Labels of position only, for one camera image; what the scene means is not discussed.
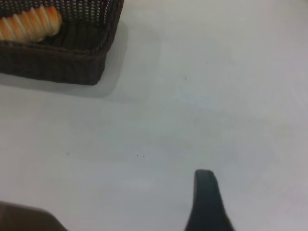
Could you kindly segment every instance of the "table surface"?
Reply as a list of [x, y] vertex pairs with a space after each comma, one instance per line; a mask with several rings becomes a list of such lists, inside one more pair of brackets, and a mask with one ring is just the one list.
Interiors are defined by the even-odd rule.
[[238, 231], [302, 230], [307, 61], [307, 0], [126, 0], [98, 85], [0, 75], [0, 200], [179, 231], [204, 168]]

